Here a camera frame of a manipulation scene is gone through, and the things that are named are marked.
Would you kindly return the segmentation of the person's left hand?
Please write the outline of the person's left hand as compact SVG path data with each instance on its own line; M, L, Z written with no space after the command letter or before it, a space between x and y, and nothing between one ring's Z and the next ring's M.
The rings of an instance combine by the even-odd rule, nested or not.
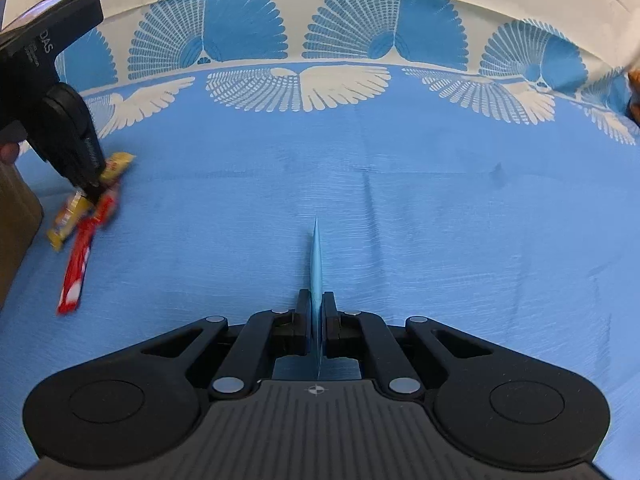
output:
M0 162L6 165L13 165L20 154L20 146L16 143L5 143L0 145Z

